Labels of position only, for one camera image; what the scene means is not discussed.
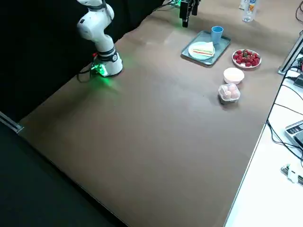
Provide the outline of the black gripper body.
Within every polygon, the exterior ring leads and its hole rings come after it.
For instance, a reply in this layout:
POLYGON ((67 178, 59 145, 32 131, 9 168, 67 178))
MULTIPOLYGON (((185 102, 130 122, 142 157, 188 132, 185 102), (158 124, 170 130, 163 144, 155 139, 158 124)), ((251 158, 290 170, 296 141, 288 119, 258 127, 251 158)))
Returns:
POLYGON ((182 20, 187 20, 189 14, 189 1, 181 0, 179 6, 179 18, 182 20))

